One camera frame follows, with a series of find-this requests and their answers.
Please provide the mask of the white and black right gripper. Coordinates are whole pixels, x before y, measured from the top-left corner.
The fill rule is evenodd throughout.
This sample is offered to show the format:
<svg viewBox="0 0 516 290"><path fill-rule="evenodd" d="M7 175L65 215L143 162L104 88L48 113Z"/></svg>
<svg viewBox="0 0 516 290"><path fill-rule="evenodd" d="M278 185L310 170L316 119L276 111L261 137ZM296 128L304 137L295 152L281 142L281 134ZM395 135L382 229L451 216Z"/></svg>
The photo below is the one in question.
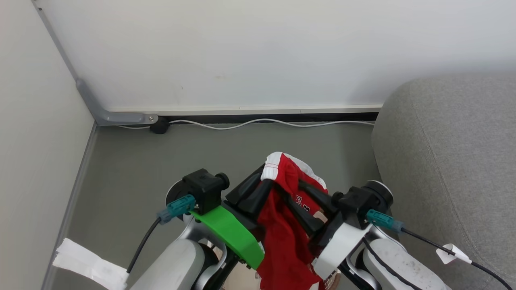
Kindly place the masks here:
<svg viewBox="0 0 516 290"><path fill-rule="evenodd" d="M322 209L324 213L337 213L338 209L332 204L332 197L323 191L317 189L314 185L299 180L298 188L304 191L308 196ZM325 223L313 217L308 211L303 209L294 200L291 195L284 193L283 200L286 207L290 210L294 218L300 224L306 235L314 236L324 228ZM312 262L314 272L323 280L332 275L332 272L344 262L345 266L349 266L350 270L341 270L341 272L349 272L352 275L357 275L361 279L370 280L372 275L366 271L357 269L355 266L347 262L351 255L356 251L358 246L362 243L363 237L371 230L372 225L369 224L364 230L358 229L347 223L341 224L333 237L329 240L327 246L321 252L317 259Z"/></svg>

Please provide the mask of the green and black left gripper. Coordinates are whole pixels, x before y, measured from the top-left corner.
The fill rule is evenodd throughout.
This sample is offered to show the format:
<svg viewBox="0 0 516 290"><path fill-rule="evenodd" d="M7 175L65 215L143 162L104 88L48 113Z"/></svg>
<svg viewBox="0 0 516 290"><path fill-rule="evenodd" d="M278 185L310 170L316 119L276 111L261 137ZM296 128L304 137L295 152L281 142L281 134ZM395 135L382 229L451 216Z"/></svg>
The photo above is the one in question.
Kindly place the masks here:
<svg viewBox="0 0 516 290"><path fill-rule="evenodd" d="M262 180L265 165L245 178L225 195L232 205L241 202L241 210L249 217L259 217L273 187L273 180ZM219 248L223 245L232 250L252 269L262 263L265 253L253 234L222 203L207 210L209 203L203 197L194 195L195 204L191 207L192 225L200 231L200 239L207 239Z"/></svg>

